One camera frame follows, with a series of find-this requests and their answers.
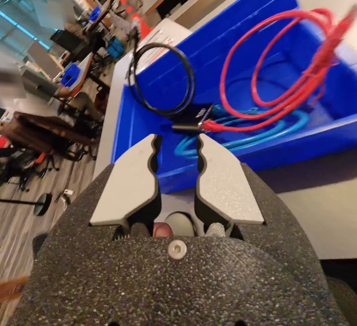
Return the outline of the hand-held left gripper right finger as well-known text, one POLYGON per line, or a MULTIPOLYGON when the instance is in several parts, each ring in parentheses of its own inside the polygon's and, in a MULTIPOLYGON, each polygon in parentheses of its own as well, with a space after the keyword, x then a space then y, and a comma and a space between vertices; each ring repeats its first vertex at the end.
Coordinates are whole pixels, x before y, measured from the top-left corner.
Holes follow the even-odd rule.
POLYGON ((218 142, 199 134, 194 212, 205 226, 220 223, 264 223, 264 217, 237 157, 218 142))

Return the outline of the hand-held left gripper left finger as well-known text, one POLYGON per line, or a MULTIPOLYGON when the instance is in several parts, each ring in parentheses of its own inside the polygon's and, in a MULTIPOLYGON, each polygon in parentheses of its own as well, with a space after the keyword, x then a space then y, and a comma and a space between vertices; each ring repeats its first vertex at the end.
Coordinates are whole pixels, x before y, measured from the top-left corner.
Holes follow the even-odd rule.
POLYGON ((162 141, 161 135, 150 134, 114 163, 90 219, 92 226, 150 225, 159 216, 162 202, 156 173, 162 141))

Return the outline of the black ethernet port adapter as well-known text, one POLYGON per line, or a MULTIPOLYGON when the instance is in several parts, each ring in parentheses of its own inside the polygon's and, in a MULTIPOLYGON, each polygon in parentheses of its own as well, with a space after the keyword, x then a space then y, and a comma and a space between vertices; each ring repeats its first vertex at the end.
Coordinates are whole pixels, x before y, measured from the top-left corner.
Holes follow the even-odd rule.
POLYGON ((212 117, 215 104, 192 104, 189 105, 172 123, 175 133, 197 134, 202 131, 203 123, 212 117))

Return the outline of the blue plastic bin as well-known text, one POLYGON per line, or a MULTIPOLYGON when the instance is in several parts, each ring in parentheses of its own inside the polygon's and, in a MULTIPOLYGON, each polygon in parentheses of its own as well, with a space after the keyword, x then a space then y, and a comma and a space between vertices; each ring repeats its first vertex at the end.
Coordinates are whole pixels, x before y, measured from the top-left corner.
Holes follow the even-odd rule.
POLYGON ((356 148, 356 69, 338 57, 356 8, 337 21, 296 0, 237 0, 125 84, 112 162, 161 135, 164 194, 194 187, 203 132, 254 171, 356 148), (215 104, 197 134, 172 130, 192 104, 215 104))

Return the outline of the person's left hand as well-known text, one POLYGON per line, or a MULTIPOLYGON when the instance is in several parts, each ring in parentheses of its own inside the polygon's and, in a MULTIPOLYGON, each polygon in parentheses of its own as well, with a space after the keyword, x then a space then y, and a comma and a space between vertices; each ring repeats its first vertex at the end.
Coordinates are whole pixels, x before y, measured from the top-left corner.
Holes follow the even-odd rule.
POLYGON ((153 227, 154 238, 169 238, 174 236, 169 224, 165 222, 155 222, 153 227))

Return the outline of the black round base stand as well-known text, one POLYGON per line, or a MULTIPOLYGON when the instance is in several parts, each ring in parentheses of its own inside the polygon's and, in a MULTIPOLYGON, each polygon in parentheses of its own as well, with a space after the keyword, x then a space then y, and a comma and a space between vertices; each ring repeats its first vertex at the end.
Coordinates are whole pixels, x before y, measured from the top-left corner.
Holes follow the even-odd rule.
POLYGON ((52 194, 44 193, 36 201, 24 201, 24 200, 14 200, 14 199, 0 199, 0 203, 25 205, 33 207, 33 215, 36 217, 42 217, 48 211, 51 205, 52 194))

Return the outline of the brown wooden table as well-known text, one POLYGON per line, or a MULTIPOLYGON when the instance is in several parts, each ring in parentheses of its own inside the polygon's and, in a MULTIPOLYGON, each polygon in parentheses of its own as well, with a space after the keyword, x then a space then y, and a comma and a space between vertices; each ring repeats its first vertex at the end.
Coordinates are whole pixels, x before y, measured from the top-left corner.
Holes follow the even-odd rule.
POLYGON ((95 146, 94 139, 79 134, 73 126, 55 116, 16 111, 10 121, 1 121, 0 132, 13 144, 72 161, 77 159, 70 150, 72 145, 89 149, 95 146))

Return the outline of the teal plastic crate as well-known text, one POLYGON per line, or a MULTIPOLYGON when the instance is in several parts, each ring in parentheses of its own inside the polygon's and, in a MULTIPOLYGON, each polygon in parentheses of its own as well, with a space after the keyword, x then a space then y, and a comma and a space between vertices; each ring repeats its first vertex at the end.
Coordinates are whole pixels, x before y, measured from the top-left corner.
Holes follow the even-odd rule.
POLYGON ((118 60, 125 54, 125 47, 117 37, 113 36, 108 41, 106 51, 113 59, 118 60))

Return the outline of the white laminated sheet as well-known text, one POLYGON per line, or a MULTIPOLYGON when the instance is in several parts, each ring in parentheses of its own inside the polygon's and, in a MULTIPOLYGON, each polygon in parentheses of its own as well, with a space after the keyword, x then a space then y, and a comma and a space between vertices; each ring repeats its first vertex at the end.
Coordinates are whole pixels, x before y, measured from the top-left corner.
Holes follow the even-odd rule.
MULTIPOLYGON (((161 21, 150 32, 150 34, 148 34, 148 36, 140 42, 138 49, 148 43, 163 43, 169 46, 177 46, 191 34, 192 31, 189 29, 166 18, 161 21)), ((168 49, 160 47, 155 47, 154 49, 150 49, 149 51, 145 52, 139 59, 137 72, 140 73, 167 52, 168 49)))

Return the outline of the orange traffic cone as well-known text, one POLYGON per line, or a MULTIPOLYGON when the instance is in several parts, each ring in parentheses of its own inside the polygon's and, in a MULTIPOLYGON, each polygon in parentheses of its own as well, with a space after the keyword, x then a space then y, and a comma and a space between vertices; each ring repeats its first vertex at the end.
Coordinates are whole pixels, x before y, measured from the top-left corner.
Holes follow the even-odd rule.
POLYGON ((131 16, 131 29, 134 28, 136 28, 140 40, 145 39, 154 29, 150 27, 137 12, 134 12, 131 16))

